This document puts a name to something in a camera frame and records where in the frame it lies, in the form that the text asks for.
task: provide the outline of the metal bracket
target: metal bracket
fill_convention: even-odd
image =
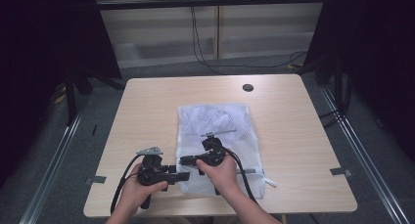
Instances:
[[[330,172],[332,172],[332,175],[333,176],[338,176],[340,174],[344,174],[346,178],[354,175],[354,173],[351,171],[351,169],[344,170],[344,169],[342,169],[340,167],[338,167],[338,168],[332,168],[332,169],[330,169]]]
[[[83,183],[89,186],[92,186],[93,183],[104,184],[106,179],[107,177],[103,177],[103,176],[87,177]]]
[[[226,131],[219,131],[219,132],[210,132],[210,133],[201,135],[201,137],[210,137],[210,136],[214,136],[214,135],[217,135],[217,134],[224,134],[224,133],[230,133],[230,132],[235,132],[235,131],[236,131],[236,129],[231,129],[231,130],[226,130]]]
[[[152,148],[137,152],[137,156],[146,156],[146,155],[162,155],[162,150],[159,147],[152,147]]]

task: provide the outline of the white wall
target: white wall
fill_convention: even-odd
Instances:
[[[306,50],[320,10],[320,3],[195,8],[204,57]],[[102,16],[120,67],[196,60],[190,8],[103,11]]]

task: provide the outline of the metal rail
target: metal rail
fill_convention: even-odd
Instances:
[[[345,0],[151,0],[151,1],[108,1],[96,4],[60,5],[68,10],[131,10],[177,7],[242,6],[266,4],[339,3]]]
[[[327,87],[322,87],[321,91],[327,103],[329,104],[330,109],[333,112],[335,112],[337,108],[333,94]],[[397,198],[389,188],[388,184],[385,182],[384,178],[382,177],[376,165],[373,163],[372,159],[369,157],[364,146],[360,142],[357,135],[354,133],[353,128],[348,123],[346,117],[341,117],[339,112],[335,112],[334,115],[338,119],[339,125],[341,126],[348,141],[350,142],[350,145],[353,148],[357,158],[359,159],[363,169],[365,170],[369,180],[372,182],[372,185],[378,193],[379,198],[381,199],[382,203],[384,204],[385,208],[390,214],[393,223],[410,224]]]
[[[59,169],[61,167],[62,161],[65,158],[65,154],[69,148],[70,142],[73,138],[73,135],[76,132],[77,126],[80,122],[82,117],[83,111],[86,108],[87,97],[82,98],[80,103],[80,109],[73,120],[72,124],[67,126],[67,129],[64,133],[64,136],[58,146],[58,149],[55,152],[55,155],[52,158],[51,163],[49,164],[46,173],[40,182],[39,187],[36,190],[33,198],[31,199],[30,203],[28,204],[23,217],[20,221],[20,224],[34,224],[39,217],[39,214],[43,208],[44,203],[49,195],[49,192],[52,189],[53,181],[55,180],[56,176],[58,175]]]

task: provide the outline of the wrist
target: wrist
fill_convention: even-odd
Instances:
[[[130,217],[131,212],[129,211],[129,209],[123,206],[121,203],[119,203],[106,224],[128,223]]]
[[[243,194],[241,188],[236,184],[235,186],[227,187],[226,189],[219,190],[220,195],[225,199],[232,196]]]
[[[134,208],[134,204],[133,203],[126,203],[126,202],[120,202],[115,210],[117,210],[119,213],[121,213],[124,216],[132,217],[135,215],[135,213],[137,212],[137,209]]]

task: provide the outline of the black cord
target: black cord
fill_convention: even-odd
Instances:
[[[125,176],[127,175],[128,170],[130,169],[130,167],[131,167],[132,163],[133,163],[133,162],[134,162],[134,161],[135,161],[135,160],[136,160],[139,156],[140,156],[140,155],[135,156],[135,157],[134,157],[134,159],[132,159],[132,160],[131,160],[131,162],[129,162],[129,163],[128,163],[127,168],[125,168],[125,171],[124,171],[124,173],[122,174],[121,179],[119,180],[118,187],[116,187],[116,191],[115,191],[115,194],[114,194],[113,202],[111,203],[111,210],[110,210],[110,212],[111,212],[111,213],[113,213],[113,212],[114,212],[114,209],[115,209],[115,206],[116,206],[116,202],[118,201],[119,193],[121,192],[121,189],[122,189],[122,187],[124,186],[125,181],[126,181],[128,178],[130,178],[131,176],[135,175],[135,174],[131,174],[131,175],[129,175],[128,177],[126,177],[126,178],[125,178]]]
[[[309,214],[311,219],[314,221],[315,224],[318,224],[317,219],[315,218],[315,216],[313,214]]]
[[[213,69],[213,67],[251,67],[251,68],[273,68],[273,67],[281,67],[281,66],[285,66],[285,65],[288,65],[288,64],[292,64],[293,61],[299,59],[301,56],[303,56],[303,55],[305,55],[307,53],[306,51],[297,51],[297,52],[294,52],[293,54],[291,54],[290,59],[287,62],[284,62],[284,63],[279,64],[279,65],[275,65],[275,66],[209,65],[208,62],[205,60],[204,54],[202,52],[201,43],[200,43],[200,40],[199,40],[198,27],[197,27],[197,23],[196,23],[195,8],[194,7],[191,7],[190,9],[191,9],[191,12],[192,12],[193,52],[194,52],[195,57],[198,60],[198,62],[201,65],[207,67],[209,70],[211,70],[214,73],[226,75],[226,73],[217,71],[217,70]],[[200,52],[200,55],[201,55],[201,58],[202,59],[199,58],[199,56],[198,56],[198,54],[196,52],[196,42],[198,44],[199,52]]]
[[[328,128],[328,127],[330,127],[330,126],[332,126],[337,121],[343,119],[346,116],[346,112],[348,110],[348,107],[350,106],[350,96],[351,96],[351,89],[352,89],[351,87],[352,87],[351,80],[350,80],[350,77],[348,77],[347,78],[346,96],[345,96],[345,99],[343,101],[344,108],[343,108],[343,110],[341,112],[339,110],[334,110],[332,112],[319,115],[320,118],[323,118],[323,117],[325,117],[327,115],[330,115],[330,114],[333,114],[333,113],[338,114],[332,120],[330,120],[329,122],[327,122],[326,124],[323,125],[323,127],[325,129]]]
[[[253,200],[253,202],[255,202],[256,204],[258,204],[258,203],[257,203],[257,201],[256,201],[256,199],[255,199],[255,197],[254,197],[254,195],[253,195],[253,192],[251,191],[250,184],[248,183],[247,174],[245,173],[245,170],[244,170],[244,168],[243,168],[243,166],[242,166],[241,160],[239,159],[238,155],[236,155],[234,152],[231,152],[229,149],[227,149],[227,148],[225,148],[225,147],[223,147],[223,149],[224,149],[224,150],[226,151],[226,153],[228,153],[228,154],[229,154],[229,156],[231,156],[231,157],[232,157],[232,158],[236,161],[236,163],[238,164],[239,169],[241,170],[241,175],[242,175],[242,178],[243,178],[243,180],[244,180],[245,189],[247,190],[248,196],[250,197],[250,199],[251,199],[251,200]]]

